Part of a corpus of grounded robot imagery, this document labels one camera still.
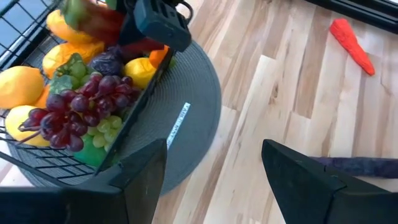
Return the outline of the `long purple eggplant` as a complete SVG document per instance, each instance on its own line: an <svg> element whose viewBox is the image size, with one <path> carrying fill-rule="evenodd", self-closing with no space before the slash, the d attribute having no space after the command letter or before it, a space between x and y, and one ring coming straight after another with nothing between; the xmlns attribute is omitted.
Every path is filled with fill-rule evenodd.
<svg viewBox="0 0 398 224"><path fill-rule="evenodd" d="M312 157L352 176L398 179L398 159L375 157Z"/></svg>

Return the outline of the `grey round woven placemat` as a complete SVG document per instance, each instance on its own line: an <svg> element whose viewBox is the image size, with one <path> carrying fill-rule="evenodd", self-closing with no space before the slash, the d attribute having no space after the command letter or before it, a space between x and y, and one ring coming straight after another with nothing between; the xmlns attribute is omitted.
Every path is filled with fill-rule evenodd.
<svg viewBox="0 0 398 224"><path fill-rule="evenodd" d="M126 125L100 166L86 165L70 151L17 144L0 126L0 162L20 168L36 187L78 185L118 160L170 133L185 102L188 113L167 153L162 193L174 189L199 165L209 150L221 114L221 89L216 71L196 43L175 55L177 63L160 74L125 115Z"/></svg>

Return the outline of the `small orange tangerine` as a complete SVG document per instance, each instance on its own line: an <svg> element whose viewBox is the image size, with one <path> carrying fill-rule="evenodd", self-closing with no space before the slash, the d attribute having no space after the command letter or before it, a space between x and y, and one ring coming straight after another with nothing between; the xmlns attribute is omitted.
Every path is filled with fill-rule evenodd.
<svg viewBox="0 0 398 224"><path fill-rule="evenodd" d="M154 68L158 68L164 57L167 55L169 51L169 47L167 45L164 46L162 50L153 50L149 54L149 62Z"/></svg>

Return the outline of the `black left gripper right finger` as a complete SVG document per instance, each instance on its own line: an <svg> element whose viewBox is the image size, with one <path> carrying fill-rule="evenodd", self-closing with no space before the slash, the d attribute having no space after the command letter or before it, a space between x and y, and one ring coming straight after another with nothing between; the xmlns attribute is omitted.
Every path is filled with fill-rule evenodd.
<svg viewBox="0 0 398 224"><path fill-rule="evenodd" d="M271 139L263 141L261 157L286 224L398 224L398 192Z"/></svg>

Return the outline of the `orange carrot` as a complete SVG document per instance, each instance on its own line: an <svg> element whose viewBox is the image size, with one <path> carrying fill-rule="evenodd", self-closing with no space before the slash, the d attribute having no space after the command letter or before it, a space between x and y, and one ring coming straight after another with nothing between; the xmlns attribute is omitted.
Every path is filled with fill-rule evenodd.
<svg viewBox="0 0 398 224"><path fill-rule="evenodd" d="M344 19L335 19L329 28L330 33L339 44L348 52L351 58L369 75L375 74L373 63L358 43L350 23Z"/></svg>

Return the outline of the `white placemat label strip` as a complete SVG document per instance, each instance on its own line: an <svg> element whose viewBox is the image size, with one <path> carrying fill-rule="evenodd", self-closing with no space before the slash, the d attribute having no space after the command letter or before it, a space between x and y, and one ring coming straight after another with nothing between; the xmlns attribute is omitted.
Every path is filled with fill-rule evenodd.
<svg viewBox="0 0 398 224"><path fill-rule="evenodd" d="M188 102L185 102L184 105L182 106L182 109L180 110L180 113L179 113L177 119L175 120L174 125L173 125L172 129L170 130L170 133L167 137L167 150L170 149L170 147L180 129L180 126L183 123L185 116L190 109L190 106L191 106L191 104Z"/></svg>

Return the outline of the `green grape bunch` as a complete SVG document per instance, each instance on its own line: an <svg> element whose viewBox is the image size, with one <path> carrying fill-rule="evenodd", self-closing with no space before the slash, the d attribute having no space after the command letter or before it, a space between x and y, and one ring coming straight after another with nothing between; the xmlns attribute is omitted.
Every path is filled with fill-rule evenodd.
<svg viewBox="0 0 398 224"><path fill-rule="evenodd" d="M111 115L100 121L96 127L89 127L86 135L83 136L85 144L95 148L102 148L106 152L122 128L123 121L119 116Z"/></svg>

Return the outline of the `red grape bunch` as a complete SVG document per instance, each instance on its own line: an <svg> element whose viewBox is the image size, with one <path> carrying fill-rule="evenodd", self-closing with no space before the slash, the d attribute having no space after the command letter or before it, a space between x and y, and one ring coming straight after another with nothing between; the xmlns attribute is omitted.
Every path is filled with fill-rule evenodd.
<svg viewBox="0 0 398 224"><path fill-rule="evenodd" d="M51 148L80 152L84 148L82 137L89 128L97 127L116 110L131 106L140 94L131 77L94 74L77 91L51 93L45 108L31 109L18 130L32 134L19 143L27 144L40 136Z"/></svg>

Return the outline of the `green lime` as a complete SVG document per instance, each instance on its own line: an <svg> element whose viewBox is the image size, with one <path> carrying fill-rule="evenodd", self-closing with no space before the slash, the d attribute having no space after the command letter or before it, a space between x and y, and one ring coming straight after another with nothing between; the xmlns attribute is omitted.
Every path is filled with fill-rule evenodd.
<svg viewBox="0 0 398 224"><path fill-rule="evenodd" d="M73 153L74 158L90 166L100 166L107 154L104 147L95 147L93 137L90 135L83 136L82 140L84 147L81 151Z"/></svg>

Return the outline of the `dark purple round fruit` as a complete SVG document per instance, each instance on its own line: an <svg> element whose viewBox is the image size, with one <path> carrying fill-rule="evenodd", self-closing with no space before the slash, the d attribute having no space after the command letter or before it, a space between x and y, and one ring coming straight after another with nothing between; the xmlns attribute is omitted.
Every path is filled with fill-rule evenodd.
<svg viewBox="0 0 398 224"><path fill-rule="evenodd" d="M119 47L110 47L95 56L89 66L103 76L123 76L124 62Z"/></svg>

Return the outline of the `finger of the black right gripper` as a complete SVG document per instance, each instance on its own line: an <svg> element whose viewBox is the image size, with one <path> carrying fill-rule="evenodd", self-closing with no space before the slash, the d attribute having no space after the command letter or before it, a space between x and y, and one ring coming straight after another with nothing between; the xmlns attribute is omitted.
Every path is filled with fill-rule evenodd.
<svg viewBox="0 0 398 224"><path fill-rule="evenodd" d="M134 9L137 0L117 0L117 11L124 14L121 31L119 34L119 45L127 45L134 41L136 35L136 23Z"/></svg>

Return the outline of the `yellow lemon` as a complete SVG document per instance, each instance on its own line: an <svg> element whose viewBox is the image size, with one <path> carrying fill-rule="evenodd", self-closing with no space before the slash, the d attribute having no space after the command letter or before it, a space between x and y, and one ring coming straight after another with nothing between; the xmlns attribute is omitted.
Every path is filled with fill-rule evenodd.
<svg viewBox="0 0 398 224"><path fill-rule="evenodd" d="M15 66L0 72L0 109L31 105L41 96L44 78L38 68Z"/></svg>
<svg viewBox="0 0 398 224"><path fill-rule="evenodd" d="M35 106L23 105L17 106L11 109L6 116L5 126L8 134L17 141L21 141L35 133L35 131L24 131L18 130L18 127L28 118L29 111L35 109ZM45 140L41 135L38 135L28 141L25 144L37 147L49 147L50 142Z"/></svg>

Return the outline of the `yellow lumpy fruit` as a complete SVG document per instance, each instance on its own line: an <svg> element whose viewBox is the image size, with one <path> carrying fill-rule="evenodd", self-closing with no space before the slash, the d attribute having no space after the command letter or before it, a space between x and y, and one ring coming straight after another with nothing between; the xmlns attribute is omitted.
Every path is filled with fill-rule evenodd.
<svg viewBox="0 0 398 224"><path fill-rule="evenodd" d="M133 85L145 89L152 80L156 68L152 66L146 57L135 58L124 66L124 73L133 80Z"/></svg>

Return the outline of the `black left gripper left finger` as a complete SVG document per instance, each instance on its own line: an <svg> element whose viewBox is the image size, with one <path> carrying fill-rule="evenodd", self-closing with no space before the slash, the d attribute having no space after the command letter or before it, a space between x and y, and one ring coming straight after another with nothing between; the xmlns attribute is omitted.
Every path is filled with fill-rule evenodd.
<svg viewBox="0 0 398 224"><path fill-rule="evenodd" d="M0 187L0 224L151 224L166 161L156 139L79 185Z"/></svg>

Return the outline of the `red chili pepper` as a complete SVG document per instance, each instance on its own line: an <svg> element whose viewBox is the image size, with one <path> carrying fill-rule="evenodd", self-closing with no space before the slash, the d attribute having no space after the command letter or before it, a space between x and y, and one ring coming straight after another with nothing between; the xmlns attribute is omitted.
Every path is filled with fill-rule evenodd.
<svg viewBox="0 0 398 224"><path fill-rule="evenodd" d="M119 47L122 58L126 62L144 53L164 48L164 44L144 36L137 27L134 41L127 45L119 45L124 14L99 6L91 0L63 0L61 13L72 29L104 42L109 48Z"/></svg>

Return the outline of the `black aluminium table frame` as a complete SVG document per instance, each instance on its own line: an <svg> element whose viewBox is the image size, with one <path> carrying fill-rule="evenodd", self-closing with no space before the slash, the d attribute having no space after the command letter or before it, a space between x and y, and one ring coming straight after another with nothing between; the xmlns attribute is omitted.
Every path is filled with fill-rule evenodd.
<svg viewBox="0 0 398 224"><path fill-rule="evenodd" d="M398 34L398 3L392 0L306 1L393 34Z"/></svg>

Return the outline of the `orange mango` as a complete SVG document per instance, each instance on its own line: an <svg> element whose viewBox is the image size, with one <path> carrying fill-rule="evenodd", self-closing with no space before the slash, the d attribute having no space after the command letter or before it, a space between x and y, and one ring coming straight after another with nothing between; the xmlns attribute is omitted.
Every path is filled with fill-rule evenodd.
<svg viewBox="0 0 398 224"><path fill-rule="evenodd" d="M89 63L95 56L104 51L103 42L92 42L86 44L72 44L65 42L53 47L43 58L42 67L46 76L52 79L54 71L64 63L68 62L74 53L80 54L85 63Z"/></svg>
<svg viewBox="0 0 398 224"><path fill-rule="evenodd" d="M59 9L52 11L46 18L47 28L57 37L73 44L87 44L94 38L84 32L72 29L64 20Z"/></svg>
<svg viewBox="0 0 398 224"><path fill-rule="evenodd" d="M41 93L38 100L34 103L34 106L38 108L46 108L46 101L49 93L50 93L50 84L44 86L43 92Z"/></svg>

